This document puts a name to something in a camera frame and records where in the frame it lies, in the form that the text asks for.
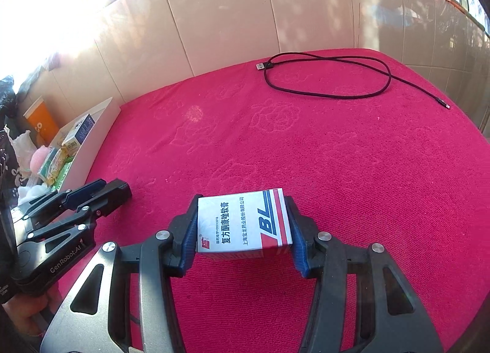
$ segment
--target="hand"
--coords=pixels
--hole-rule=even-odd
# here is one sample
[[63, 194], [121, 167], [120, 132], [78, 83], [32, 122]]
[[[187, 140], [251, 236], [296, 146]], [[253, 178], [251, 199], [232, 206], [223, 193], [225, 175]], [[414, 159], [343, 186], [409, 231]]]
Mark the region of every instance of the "hand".
[[41, 334], [41, 330], [31, 317], [47, 306], [52, 313], [56, 313], [61, 301], [58, 285], [55, 284], [47, 293], [38, 297], [17, 294], [3, 304], [3, 308], [20, 333], [37, 336]]

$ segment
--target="blue gripper pad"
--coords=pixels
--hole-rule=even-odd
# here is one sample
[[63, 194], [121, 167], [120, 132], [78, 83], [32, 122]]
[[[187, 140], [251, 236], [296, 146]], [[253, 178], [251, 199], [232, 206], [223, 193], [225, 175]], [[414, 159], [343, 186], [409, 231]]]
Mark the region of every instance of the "blue gripper pad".
[[72, 192], [68, 193], [65, 199], [65, 208], [71, 209], [72, 211], [77, 210], [79, 205], [92, 199], [92, 195], [99, 190], [102, 190], [106, 184], [107, 183], [104, 179], [99, 179], [95, 182], [85, 184], [77, 190], [73, 190]]
[[190, 269], [195, 257], [195, 245], [198, 240], [198, 212], [196, 211], [182, 240], [182, 257], [179, 269], [185, 274]]
[[292, 238], [292, 260], [295, 264], [296, 270], [301, 273], [303, 278], [307, 278], [310, 273], [310, 268], [307, 261], [307, 248], [306, 241], [301, 235], [300, 228], [296, 222], [293, 214], [288, 210], [289, 224], [291, 226], [291, 238]]

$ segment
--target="usb connector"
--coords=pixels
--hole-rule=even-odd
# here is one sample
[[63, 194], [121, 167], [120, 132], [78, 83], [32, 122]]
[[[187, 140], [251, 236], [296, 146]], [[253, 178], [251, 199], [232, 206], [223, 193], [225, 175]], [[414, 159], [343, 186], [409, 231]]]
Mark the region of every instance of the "usb connector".
[[257, 70], [263, 70], [264, 68], [267, 68], [269, 70], [269, 68], [274, 67], [274, 64], [266, 62], [266, 63], [256, 64], [255, 66], [257, 67]]
[[437, 100], [437, 102], [438, 102], [440, 105], [443, 105], [443, 106], [444, 106], [444, 107], [446, 107], [447, 109], [450, 109], [450, 108], [451, 108], [451, 106], [450, 106], [449, 104], [447, 104], [447, 103], [446, 103], [444, 100], [442, 100], [442, 99], [440, 99], [440, 98], [438, 98], [438, 97], [436, 97], [435, 99]]

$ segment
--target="bl logo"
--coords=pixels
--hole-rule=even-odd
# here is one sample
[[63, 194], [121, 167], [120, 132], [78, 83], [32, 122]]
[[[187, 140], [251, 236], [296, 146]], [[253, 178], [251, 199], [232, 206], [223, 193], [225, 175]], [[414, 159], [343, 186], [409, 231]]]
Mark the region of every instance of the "bl logo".
[[272, 201], [270, 200], [270, 190], [263, 191], [264, 193], [264, 206], [265, 209], [261, 210], [257, 208], [257, 212], [259, 213], [259, 226], [260, 228], [267, 232], [270, 235], [277, 236], [275, 221], [274, 221], [274, 211]]

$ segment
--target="beige wall tile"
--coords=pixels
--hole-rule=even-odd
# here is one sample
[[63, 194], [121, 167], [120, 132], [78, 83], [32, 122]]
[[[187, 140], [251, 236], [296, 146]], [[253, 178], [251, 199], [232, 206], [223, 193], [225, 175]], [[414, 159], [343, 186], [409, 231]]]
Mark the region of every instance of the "beige wall tile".
[[483, 34], [483, 48], [482, 53], [484, 55], [482, 65], [482, 75], [489, 75], [490, 73], [490, 38], [487, 34]]
[[354, 47], [352, 0], [271, 0], [281, 51]]
[[77, 116], [61, 91], [53, 71], [42, 71], [38, 80], [31, 85], [28, 96], [33, 103], [42, 96], [53, 120], [60, 128]]
[[429, 74], [430, 83], [444, 92], [449, 79], [449, 71], [449, 68], [431, 67]]
[[475, 103], [475, 108], [472, 109], [470, 114], [471, 120], [477, 126], [480, 127], [488, 105], [490, 104], [490, 81], [488, 76], [480, 76], [481, 87], [479, 89], [480, 101]]
[[167, 0], [117, 0], [97, 46], [126, 102], [193, 76]]
[[485, 77], [477, 73], [464, 73], [457, 104], [469, 118], [473, 118], [482, 102]]
[[62, 54], [60, 59], [61, 67], [52, 72], [75, 115], [109, 97], [124, 104], [95, 42], [76, 54]]
[[403, 9], [402, 63], [430, 65], [434, 52], [434, 0], [403, 0]]
[[195, 75], [279, 52], [270, 0], [168, 0]]
[[403, 0], [352, 0], [354, 45], [381, 51], [401, 61]]
[[454, 59], [451, 68], [464, 70], [466, 52], [468, 48], [468, 18], [454, 6], [450, 7], [450, 13], [454, 17]]
[[21, 115], [24, 115], [25, 112], [27, 110], [29, 110], [29, 107], [31, 107], [31, 105], [33, 105], [34, 102], [31, 100], [31, 98], [29, 97], [29, 93], [27, 96], [25, 96], [25, 99], [22, 103], [19, 103], [19, 111], [18, 113], [21, 114]]
[[479, 52], [479, 41], [483, 39], [483, 36], [480, 34], [481, 29], [479, 29], [474, 22], [470, 19], [467, 20], [467, 29], [466, 29], [466, 62], [465, 62], [465, 71], [473, 72], [475, 67], [475, 60]]
[[450, 70], [447, 80], [445, 94], [456, 103], [461, 88], [461, 81], [464, 72], [460, 70]]
[[434, 2], [435, 42], [432, 65], [434, 67], [451, 68], [455, 61], [454, 49], [456, 41], [454, 6], [446, 0], [434, 0]]
[[430, 67], [425, 66], [408, 66], [412, 70], [414, 70], [418, 75], [424, 77], [426, 80], [429, 80], [430, 75]]

